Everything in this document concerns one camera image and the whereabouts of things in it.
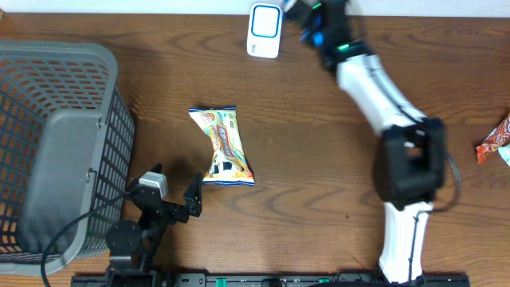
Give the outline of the green orange snack packet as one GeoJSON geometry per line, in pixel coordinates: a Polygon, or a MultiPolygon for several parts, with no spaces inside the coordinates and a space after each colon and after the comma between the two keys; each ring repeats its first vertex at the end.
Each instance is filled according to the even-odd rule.
{"type": "Polygon", "coordinates": [[[503,161],[510,166],[510,144],[498,148],[498,152],[503,161]]]}

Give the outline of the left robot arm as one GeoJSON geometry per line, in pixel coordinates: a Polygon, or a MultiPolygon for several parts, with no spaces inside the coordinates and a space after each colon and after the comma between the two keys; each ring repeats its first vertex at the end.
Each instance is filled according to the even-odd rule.
{"type": "Polygon", "coordinates": [[[126,199],[141,210],[138,220],[122,220],[106,234],[110,250],[106,286],[172,286],[172,276],[154,266],[155,255],[167,228],[186,223],[202,213],[202,173],[197,173],[182,198],[183,204],[164,199],[169,188],[156,164],[127,186],[126,199]]]}

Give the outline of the red snack packet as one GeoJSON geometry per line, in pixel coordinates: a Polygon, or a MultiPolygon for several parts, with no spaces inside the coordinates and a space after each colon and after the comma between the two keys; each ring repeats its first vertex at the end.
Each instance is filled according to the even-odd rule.
{"type": "Polygon", "coordinates": [[[493,152],[509,141],[509,115],[489,133],[483,142],[476,147],[477,162],[483,163],[493,152]]]}

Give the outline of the cream yellow snack bag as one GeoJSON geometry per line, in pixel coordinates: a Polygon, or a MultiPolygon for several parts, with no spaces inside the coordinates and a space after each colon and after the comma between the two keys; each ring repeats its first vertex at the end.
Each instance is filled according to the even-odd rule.
{"type": "Polygon", "coordinates": [[[210,138],[214,150],[203,183],[253,187],[255,180],[241,142],[236,107],[190,108],[188,113],[210,138]]]}

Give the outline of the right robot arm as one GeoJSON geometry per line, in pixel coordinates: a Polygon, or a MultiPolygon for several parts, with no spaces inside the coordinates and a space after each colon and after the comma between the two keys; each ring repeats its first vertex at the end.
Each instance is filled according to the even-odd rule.
{"type": "Polygon", "coordinates": [[[426,224],[444,183],[445,127],[413,106],[367,41],[352,36],[347,2],[286,1],[284,11],[377,137],[372,178],[385,210],[379,270],[388,283],[413,284],[423,274],[426,224]]]}

